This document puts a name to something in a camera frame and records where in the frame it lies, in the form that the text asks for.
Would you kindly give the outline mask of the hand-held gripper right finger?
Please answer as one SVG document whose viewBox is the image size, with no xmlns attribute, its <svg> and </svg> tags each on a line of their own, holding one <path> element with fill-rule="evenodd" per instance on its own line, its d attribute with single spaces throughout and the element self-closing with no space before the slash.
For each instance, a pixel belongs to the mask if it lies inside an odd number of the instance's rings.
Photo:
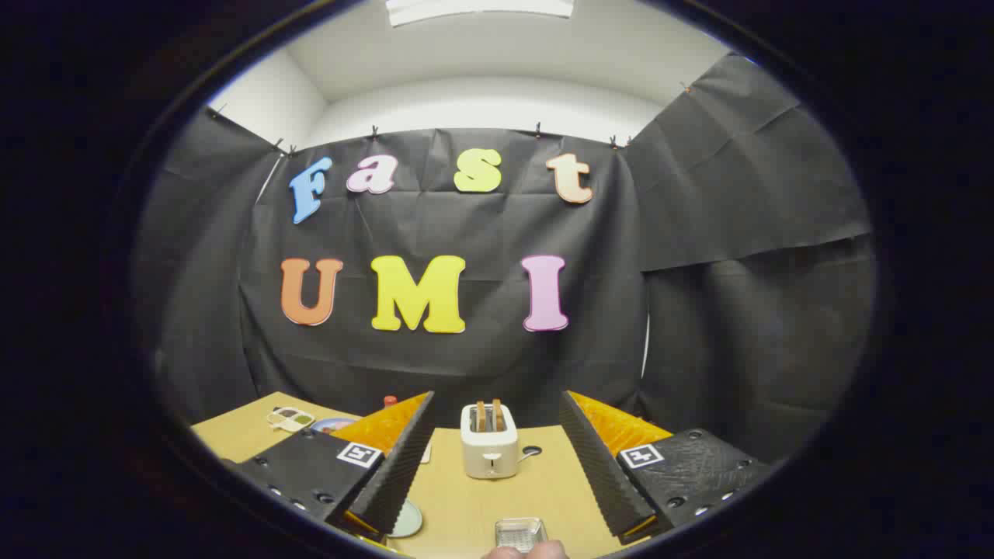
<svg viewBox="0 0 994 559">
<path fill-rule="evenodd" d="M 706 429 L 673 434 L 574 391 L 562 393 L 558 421 L 621 544 L 713 516 L 771 470 Z"/>
</svg>

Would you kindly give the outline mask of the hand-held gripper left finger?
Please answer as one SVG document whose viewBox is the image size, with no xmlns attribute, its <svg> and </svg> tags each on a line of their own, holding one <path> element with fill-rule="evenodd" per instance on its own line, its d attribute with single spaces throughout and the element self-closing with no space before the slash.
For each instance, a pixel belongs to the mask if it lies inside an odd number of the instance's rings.
<svg viewBox="0 0 994 559">
<path fill-rule="evenodd" d="M 302 516 L 370 540 L 393 532 L 436 428 L 433 391 L 329 431 L 304 427 L 228 466 Z"/>
</svg>

